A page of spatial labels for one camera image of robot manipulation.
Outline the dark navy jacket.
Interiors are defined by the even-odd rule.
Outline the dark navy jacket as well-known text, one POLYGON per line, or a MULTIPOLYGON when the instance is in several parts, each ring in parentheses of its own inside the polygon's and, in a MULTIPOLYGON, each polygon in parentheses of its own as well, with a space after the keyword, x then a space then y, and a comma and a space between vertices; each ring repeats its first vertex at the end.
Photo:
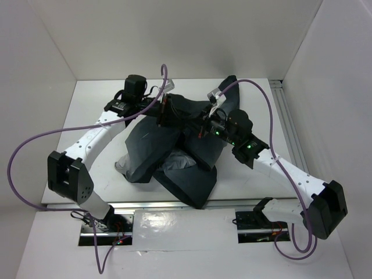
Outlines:
POLYGON ((115 169, 130 183, 152 178, 181 202, 204 207, 217 181, 216 162, 226 142, 211 134, 199 138, 188 127, 160 127, 146 116, 129 133, 127 153, 115 169))

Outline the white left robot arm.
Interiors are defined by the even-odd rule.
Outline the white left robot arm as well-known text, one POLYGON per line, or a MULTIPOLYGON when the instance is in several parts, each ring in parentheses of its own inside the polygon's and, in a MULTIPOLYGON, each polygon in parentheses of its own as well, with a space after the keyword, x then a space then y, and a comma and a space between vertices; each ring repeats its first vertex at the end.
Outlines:
POLYGON ((128 221, 94 191, 89 170, 99 154, 140 111, 149 116, 159 115, 161 103, 158 98, 145 96, 146 88, 145 77, 129 75, 124 88, 107 103, 93 127, 65 151, 53 151, 47 159, 48 188, 78 205, 90 225, 94 224, 102 232, 125 231, 128 221))

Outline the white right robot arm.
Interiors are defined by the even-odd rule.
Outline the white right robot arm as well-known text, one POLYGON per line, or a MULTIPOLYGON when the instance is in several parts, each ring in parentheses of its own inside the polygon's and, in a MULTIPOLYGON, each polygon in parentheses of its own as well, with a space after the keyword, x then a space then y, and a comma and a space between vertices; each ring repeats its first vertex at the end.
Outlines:
POLYGON ((258 227, 266 228, 273 221, 302 223, 311 235, 327 239, 348 214, 342 185, 313 177, 276 154, 253 134, 253 123, 245 111, 233 110, 226 117, 203 111, 200 117, 200 137, 212 135, 232 145, 237 161, 296 194, 296 205, 273 198, 262 201, 253 215, 258 227))

